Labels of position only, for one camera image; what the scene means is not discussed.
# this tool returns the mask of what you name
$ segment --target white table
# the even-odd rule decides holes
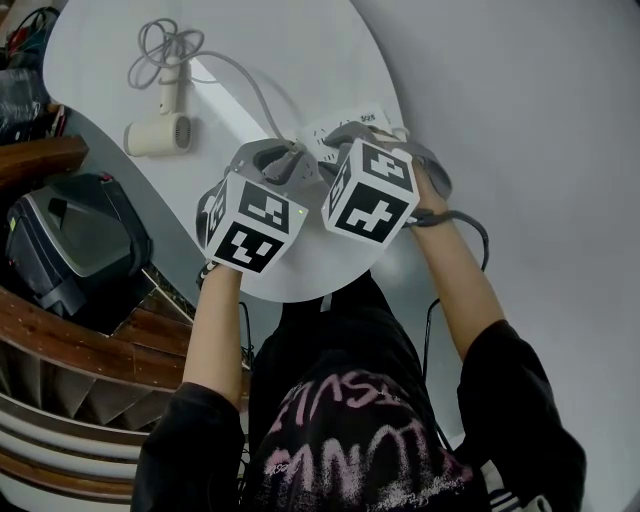
[[[181,30],[202,30],[203,49],[247,67],[287,136],[332,112],[371,104],[383,107],[392,126],[403,125],[386,65],[348,0],[70,0],[47,48],[47,89],[120,147],[130,122],[157,115],[158,86],[134,90],[126,76],[139,55],[138,30],[160,17],[173,18]],[[182,89],[184,111],[196,118],[192,151],[132,161],[195,241],[198,199],[221,179],[241,144],[272,134],[235,69],[202,57],[192,72],[220,82]],[[309,300],[347,285],[381,256],[382,249],[325,231],[326,193],[322,183],[292,196],[311,210],[302,232],[267,274],[245,276],[243,291],[271,301]]]

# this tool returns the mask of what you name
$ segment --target white hair dryer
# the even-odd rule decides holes
[[[131,123],[124,130],[124,151],[129,156],[171,156],[189,151],[191,119],[175,113],[178,99],[180,60],[167,57],[169,67],[160,72],[160,115],[142,123]]]

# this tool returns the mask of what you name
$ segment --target gray cable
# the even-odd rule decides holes
[[[170,28],[166,28],[163,24],[168,24]],[[156,27],[160,30],[162,34],[162,43],[159,45],[149,49],[147,48],[147,38],[149,36],[149,31]],[[194,43],[189,38],[196,37],[197,41]],[[148,88],[155,80],[158,78],[160,74],[160,70],[163,68],[173,68],[178,67],[188,62],[189,60],[200,57],[200,56],[211,56],[216,57],[220,60],[225,61],[228,64],[231,64],[234,68],[236,68],[242,75],[247,79],[251,87],[253,88],[256,96],[258,97],[258,101],[260,102],[260,106],[264,111],[264,115],[267,118],[267,122],[271,129],[275,133],[276,137],[278,137],[283,144],[292,152],[296,152],[295,147],[291,142],[289,142],[282,132],[278,128],[278,125],[269,110],[269,106],[267,105],[267,101],[260,90],[260,86],[253,79],[253,77],[249,74],[249,72],[245,69],[242,64],[238,61],[224,55],[223,53],[218,53],[214,51],[201,50],[202,45],[204,44],[204,33],[201,30],[197,29],[189,29],[178,31],[178,24],[172,20],[171,18],[158,18],[148,23],[145,23],[138,32],[138,48],[140,49],[140,57],[138,57],[134,63],[129,68],[129,72],[127,73],[127,81],[130,87],[134,89],[146,89]],[[176,64],[167,64],[167,57],[170,55],[176,55],[178,57],[178,62]],[[155,66],[156,70],[153,72],[153,75],[150,79],[140,82],[140,71],[141,67],[138,67],[142,62],[147,62],[152,66]],[[133,71],[137,68],[135,79],[132,78]],[[207,81],[207,80],[198,80],[196,78],[190,78],[193,82],[203,83],[203,84],[215,84],[217,81]]]

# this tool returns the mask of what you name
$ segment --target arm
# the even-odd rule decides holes
[[[443,213],[445,201],[423,169],[415,169],[421,208]],[[424,253],[464,360],[458,403],[466,438],[459,460],[491,460],[523,504],[543,494],[553,510],[580,510],[586,459],[562,427],[538,357],[504,320],[473,254],[449,221],[412,228]]]
[[[242,352],[238,296],[242,274],[218,265],[204,280],[182,382],[211,389],[238,408]]]
[[[414,171],[419,207],[436,214],[445,212],[447,203],[435,192],[425,171],[418,164]],[[453,221],[411,229],[427,259],[453,343],[464,360],[480,333],[504,319],[500,303]]]
[[[241,278],[218,266],[202,285],[183,384],[140,451],[135,512],[237,509]]]

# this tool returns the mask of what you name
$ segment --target forearm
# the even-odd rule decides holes
[[[241,280],[240,272],[222,265],[204,280],[182,378],[219,393],[235,407],[240,403],[242,377]]]
[[[504,319],[502,307],[453,221],[412,231],[427,259],[453,343],[464,360],[478,335]]]

